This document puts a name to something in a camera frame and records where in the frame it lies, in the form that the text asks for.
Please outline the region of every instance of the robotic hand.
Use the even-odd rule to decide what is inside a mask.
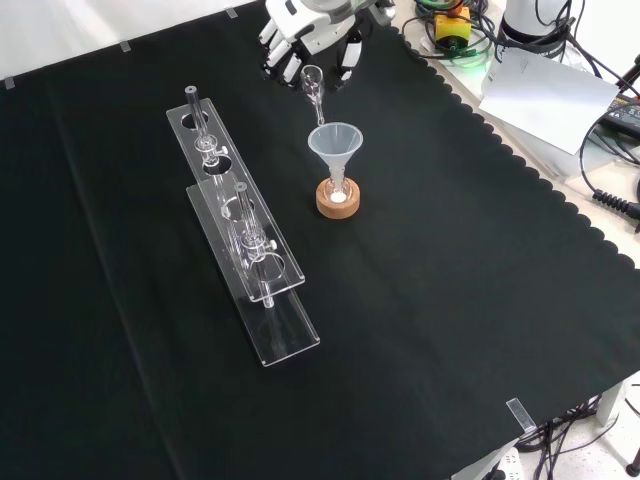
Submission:
[[[266,4],[271,20],[258,37],[266,52],[263,70],[294,88],[302,67],[341,41],[335,75],[329,82],[330,88],[340,88],[362,53],[356,16],[368,8],[380,25],[389,24],[395,16],[393,0],[267,0]]]

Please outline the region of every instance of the acrylic test tube rack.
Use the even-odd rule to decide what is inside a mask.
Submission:
[[[211,101],[167,111],[197,185],[187,188],[264,366],[320,343],[293,290],[305,278]]]

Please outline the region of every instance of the wooden base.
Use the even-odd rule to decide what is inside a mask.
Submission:
[[[358,211],[360,207],[360,187],[350,178],[347,178],[347,180],[349,180],[351,184],[351,197],[343,203],[333,203],[325,196],[324,189],[329,181],[328,178],[323,180],[320,185],[318,185],[318,188],[316,188],[316,206],[325,217],[331,218],[332,220],[342,220],[343,218],[349,218]]]

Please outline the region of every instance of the electronic equipment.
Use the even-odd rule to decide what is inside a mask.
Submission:
[[[632,98],[618,95],[609,108],[629,105],[632,102],[634,102]],[[640,106],[629,105],[627,108],[610,112],[602,119],[600,125],[640,141]]]
[[[449,15],[436,15],[434,38],[436,45],[445,50],[459,50],[469,45],[471,38],[471,11],[460,4],[449,10]]]

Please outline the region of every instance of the white table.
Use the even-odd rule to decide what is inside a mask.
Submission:
[[[490,0],[487,14],[496,22],[496,29],[502,17],[505,1],[506,0]],[[593,1],[586,1],[587,6],[578,34],[579,41],[587,51],[595,55],[615,72],[620,75],[624,74],[631,68],[635,57],[640,53],[640,46],[638,45],[637,39],[633,39],[633,27],[628,26],[628,31],[622,32],[630,37],[626,41],[620,36],[617,37],[620,41],[619,49],[615,51],[609,50],[607,45],[599,38],[607,32],[602,29],[602,19],[597,18],[597,8],[594,8]],[[396,4],[397,14],[393,24],[397,28],[401,28],[406,20],[415,16],[415,3],[413,0],[396,0]],[[607,9],[609,8],[624,9],[624,11],[629,13],[633,12],[635,18],[640,17],[640,2],[634,2],[634,0],[611,0],[611,3],[607,3]],[[430,53],[420,46],[420,40],[425,35],[421,22],[416,21],[409,24],[405,33],[407,40],[409,40],[413,48],[425,55]],[[613,242],[618,247],[620,253],[630,257],[636,266],[640,267],[640,235],[636,236],[634,234],[635,227],[632,223],[625,217],[614,214],[607,208],[594,203],[591,200],[592,192],[581,177],[567,181],[560,181],[557,178],[554,179],[553,176],[542,167],[545,161],[539,157],[540,149],[532,148],[531,145],[527,143],[528,139],[526,136],[519,135],[515,130],[509,129],[508,127],[505,128],[505,125],[500,120],[492,118],[478,109],[478,105],[482,99],[480,84],[487,70],[486,67],[465,69],[451,66],[449,62],[447,62],[448,66],[444,66],[438,61],[430,61],[429,63],[453,88],[453,93],[459,95],[464,103],[471,106],[475,112],[482,115],[485,120],[495,128],[495,133],[502,137],[504,144],[510,146],[516,155],[523,157],[528,166],[536,168],[541,178],[550,181],[555,190],[562,192],[568,202],[575,204],[580,213],[586,215],[591,220],[592,226],[600,229],[604,233],[606,240]],[[603,72],[603,78],[611,83],[615,83],[615,79],[611,75],[605,75],[605,73],[606,72]],[[640,153],[639,150],[640,149],[636,149],[634,153]],[[585,159],[588,155],[607,156],[610,160],[605,166],[599,167],[589,173],[589,179],[596,188],[600,188],[601,190],[629,201],[637,201],[636,184],[640,179],[639,168],[629,165],[617,159],[614,155],[608,154],[593,145],[590,145],[588,150],[585,151]],[[627,382],[622,382],[603,394],[597,415],[603,427],[610,425],[616,418],[625,398],[626,383]],[[510,415],[506,406],[505,415]],[[516,441],[517,439],[514,439],[485,458],[465,468],[454,475],[453,480],[481,480],[491,468],[500,461]]]

